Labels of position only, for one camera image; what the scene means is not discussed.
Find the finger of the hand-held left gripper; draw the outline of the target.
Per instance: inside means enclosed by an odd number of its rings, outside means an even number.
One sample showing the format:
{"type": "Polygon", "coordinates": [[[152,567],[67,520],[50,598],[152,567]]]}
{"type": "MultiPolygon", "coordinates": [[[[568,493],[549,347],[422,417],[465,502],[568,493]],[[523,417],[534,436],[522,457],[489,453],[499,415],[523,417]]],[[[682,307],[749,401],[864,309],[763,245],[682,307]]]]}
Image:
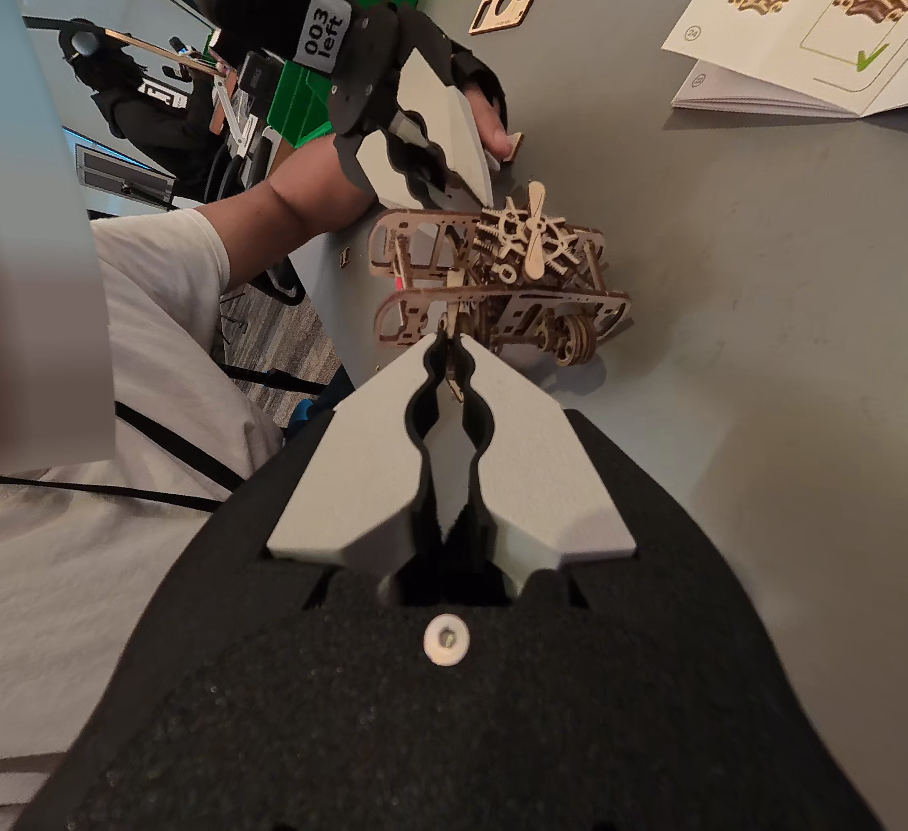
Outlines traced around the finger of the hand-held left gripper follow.
{"type": "Polygon", "coordinates": [[[400,110],[387,142],[389,164],[402,181],[387,190],[387,205],[429,205],[432,179],[439,192],[461,183],[479,203],[491,205],[487,154],[461,90],[445,85],[420,53],[404,63],[397,89],[400,110]]]}
{"type": "Polygon", "coordinates": [[[463,182],[448,170],[440,148],[414,123],[402,132],[378,128],[362,139],[356,162],[388,209],[447,209],[463,182]]]}

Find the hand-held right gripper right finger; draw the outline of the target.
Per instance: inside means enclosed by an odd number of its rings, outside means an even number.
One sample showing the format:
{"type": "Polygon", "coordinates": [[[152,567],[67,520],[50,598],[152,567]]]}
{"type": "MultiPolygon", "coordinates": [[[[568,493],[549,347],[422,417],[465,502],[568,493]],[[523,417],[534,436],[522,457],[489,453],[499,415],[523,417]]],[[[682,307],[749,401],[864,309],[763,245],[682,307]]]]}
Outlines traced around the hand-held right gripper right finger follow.
{"type": "Polygon", "coordinates": [[[559,403],[471,337],[453,339],[452,359],[474,447],[471,560],[493,565],[515,598],[540,570],[632,557],[637,543],[559,403]]]}

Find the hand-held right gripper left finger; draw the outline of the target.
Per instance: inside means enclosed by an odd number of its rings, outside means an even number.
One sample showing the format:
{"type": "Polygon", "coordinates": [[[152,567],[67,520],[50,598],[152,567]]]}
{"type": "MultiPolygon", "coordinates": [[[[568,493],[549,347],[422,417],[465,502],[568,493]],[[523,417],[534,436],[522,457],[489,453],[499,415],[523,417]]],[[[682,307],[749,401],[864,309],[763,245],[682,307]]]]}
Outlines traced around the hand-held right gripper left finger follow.
{"type": "Polygon", "coordinates": [[[442,548],[425,439],[448,338],[418,341],[339,403],[269,536],[274,558],[383,580],[442,548]]]}

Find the wooden model airplane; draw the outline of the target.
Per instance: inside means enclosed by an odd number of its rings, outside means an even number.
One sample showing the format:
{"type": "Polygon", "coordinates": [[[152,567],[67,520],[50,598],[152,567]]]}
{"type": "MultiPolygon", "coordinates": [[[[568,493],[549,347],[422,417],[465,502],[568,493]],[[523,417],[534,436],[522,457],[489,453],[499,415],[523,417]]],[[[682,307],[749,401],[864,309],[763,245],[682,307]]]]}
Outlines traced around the wooden model airplane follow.
{"type": "Polygon", "coordinates": [[[379,344],[408,348],[460,303],[458,333],[495,355],[526,346],[563,368],[589,363],[630,324],[631,300],[607,288],[601,232],[545,212],[546,189],[499,209],[391,209],[369,234],[369,270],[394,282],[378,308],[379,344]]]}

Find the person's left forearm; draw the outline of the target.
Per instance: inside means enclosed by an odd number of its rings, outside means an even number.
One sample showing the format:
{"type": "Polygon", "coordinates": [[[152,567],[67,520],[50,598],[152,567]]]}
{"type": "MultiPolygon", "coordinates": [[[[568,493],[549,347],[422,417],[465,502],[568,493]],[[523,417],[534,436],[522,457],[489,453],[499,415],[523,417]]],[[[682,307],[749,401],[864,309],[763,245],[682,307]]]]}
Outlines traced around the person's left forearm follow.
{"type": "Polygon", "coordinates": [[[278,264],[320,235],[356,224],[376,200],[351,182],[334,134],[295,150],[255,187],[200,208],[219,236],[234,289],[278,264]]]}

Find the grey desk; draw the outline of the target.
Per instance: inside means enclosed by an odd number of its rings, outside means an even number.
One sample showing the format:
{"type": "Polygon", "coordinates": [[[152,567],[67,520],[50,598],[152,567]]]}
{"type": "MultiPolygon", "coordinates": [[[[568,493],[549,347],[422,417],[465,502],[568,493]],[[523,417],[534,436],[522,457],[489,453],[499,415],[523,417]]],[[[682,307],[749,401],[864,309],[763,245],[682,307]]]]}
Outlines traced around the grey desk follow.
{"type": "Polygon", "coordinates": [[[906,112],[673,110],[689,0],[421,0],[506,90],[510,173],[607,237],[633,326],[529,375],[680,502],[760,611],[806,711],[906,829],[906,112]]]}

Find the person's left hand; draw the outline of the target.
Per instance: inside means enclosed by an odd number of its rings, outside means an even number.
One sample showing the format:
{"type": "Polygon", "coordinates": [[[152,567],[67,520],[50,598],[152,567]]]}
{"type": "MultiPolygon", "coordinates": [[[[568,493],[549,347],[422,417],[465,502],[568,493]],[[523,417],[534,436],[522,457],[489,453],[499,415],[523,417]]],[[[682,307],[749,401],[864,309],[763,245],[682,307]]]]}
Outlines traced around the person's left hand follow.
{"type": "Polygon", "coordinates": [[[464,96],[468,100],[473,119],[484,149],[502,163],[512,153],[513,143],[501,119],[501,104],[497,98],[490,100],[481,87],[475,83],[465,85],[464,96]]]}

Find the person's white shirt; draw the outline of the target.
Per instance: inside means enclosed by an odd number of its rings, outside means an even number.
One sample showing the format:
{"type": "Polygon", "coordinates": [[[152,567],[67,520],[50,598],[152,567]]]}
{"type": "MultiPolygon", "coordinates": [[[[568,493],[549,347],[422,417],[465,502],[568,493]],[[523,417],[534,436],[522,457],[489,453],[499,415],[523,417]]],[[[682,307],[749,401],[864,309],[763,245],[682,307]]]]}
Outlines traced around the person's white shirt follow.
{"type": "MultiPolygon", "coordinates": [[[[115,398],[247,479],[280,428],[210,358],[231,269],[199,213],[93,225],[115,398]]],[[[3,486],[1,757],[62,754],[143,610],[208,515],[140,499],[3,486]]]]}

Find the white instruction booklet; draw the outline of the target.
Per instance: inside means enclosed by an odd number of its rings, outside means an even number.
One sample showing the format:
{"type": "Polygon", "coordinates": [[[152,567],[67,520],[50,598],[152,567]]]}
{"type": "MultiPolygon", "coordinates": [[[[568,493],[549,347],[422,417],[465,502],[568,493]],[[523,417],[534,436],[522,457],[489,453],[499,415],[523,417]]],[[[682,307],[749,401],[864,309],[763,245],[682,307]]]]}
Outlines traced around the white instruction booklet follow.
{"type": "Polygon", "coordinates": [[[907,0],[691,0],[663,44],[677,109],[862,119],[906,109],[907,0]]]}

